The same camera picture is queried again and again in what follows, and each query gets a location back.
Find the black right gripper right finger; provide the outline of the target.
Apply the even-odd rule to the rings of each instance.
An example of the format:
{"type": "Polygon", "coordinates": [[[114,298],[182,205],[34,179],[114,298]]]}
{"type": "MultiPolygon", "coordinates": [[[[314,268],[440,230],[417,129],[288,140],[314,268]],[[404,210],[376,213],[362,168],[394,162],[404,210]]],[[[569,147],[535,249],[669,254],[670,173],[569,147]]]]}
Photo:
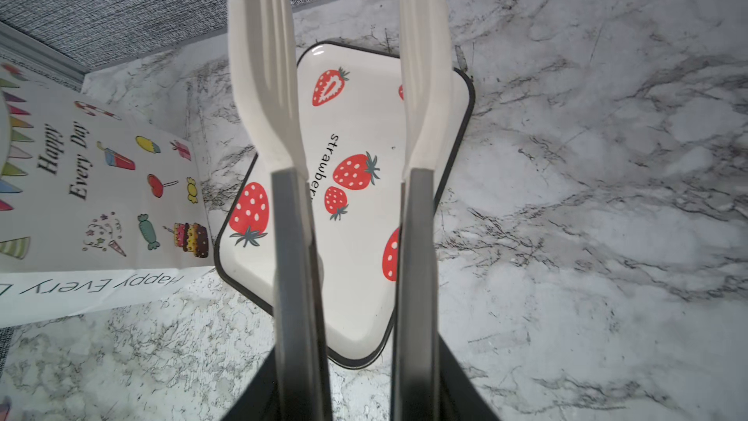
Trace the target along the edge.
{"type": "Polygon", "coordinates": [[[476,391],[442,337],[439,338],[439,419],[500,420],[476,391]]]}

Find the white paper gift bag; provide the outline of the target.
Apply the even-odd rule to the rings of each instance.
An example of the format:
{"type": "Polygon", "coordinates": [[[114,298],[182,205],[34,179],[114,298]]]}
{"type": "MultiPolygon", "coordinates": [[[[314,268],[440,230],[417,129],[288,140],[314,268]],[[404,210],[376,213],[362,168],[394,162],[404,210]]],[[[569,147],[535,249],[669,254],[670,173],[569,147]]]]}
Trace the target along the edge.
{"type": "Polygon", "coordinates": [[[212,268],[191,144],[1,66],[1,323],[140,304],[212,268]]]}

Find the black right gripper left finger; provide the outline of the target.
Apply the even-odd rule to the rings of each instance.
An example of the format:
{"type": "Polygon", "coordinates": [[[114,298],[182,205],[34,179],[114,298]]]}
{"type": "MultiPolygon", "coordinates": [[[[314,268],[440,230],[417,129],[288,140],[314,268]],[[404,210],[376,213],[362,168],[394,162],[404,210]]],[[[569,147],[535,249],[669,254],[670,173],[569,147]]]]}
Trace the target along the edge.
{"type": "Polygon", "coordinates": [[[278,419],[276,351],[272,350],[257,374],[223,416],[223,421],[274,421],[278,419]]]}

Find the white slotted bread tongs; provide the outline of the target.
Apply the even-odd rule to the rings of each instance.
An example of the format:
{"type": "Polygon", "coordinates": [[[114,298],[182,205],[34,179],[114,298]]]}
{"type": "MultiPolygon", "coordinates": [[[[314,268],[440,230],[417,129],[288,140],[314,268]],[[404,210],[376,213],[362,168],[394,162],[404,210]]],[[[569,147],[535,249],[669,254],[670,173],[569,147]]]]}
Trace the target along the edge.
{"type": "MultiPolygon", "coordinates": [[[[271,175],[277,245],[274,316],[280,420],[327,420],[331,395],[315,227],[307,187],[289,0],[227,0],[234,99],[271,175]]],[[[440,415],[434,173],[449,122],[446,0],[399,0],[406,153],[395,299],[395,420],[440,415]]]]}

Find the white tray with black rim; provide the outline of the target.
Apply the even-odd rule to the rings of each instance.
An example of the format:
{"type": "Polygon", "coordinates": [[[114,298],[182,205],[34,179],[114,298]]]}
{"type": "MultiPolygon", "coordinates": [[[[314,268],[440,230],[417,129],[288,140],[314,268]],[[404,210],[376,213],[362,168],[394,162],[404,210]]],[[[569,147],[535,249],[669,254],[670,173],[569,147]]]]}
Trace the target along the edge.
{"type": "MultiPolygon", "coordinates": [[[[299,58],[301,132],[310,175],[329,358],[350,370],[383,351],[393,326],[406,117],[399,57],[323,41],[299,58]]],[[[437,206],[473,107],[475,86],[453,70],[448,142],[434,173],[437,206]]],[[[276,235],[270,173],[252,160],[217,235],[227,283],[273,314],[276,235]]]]}

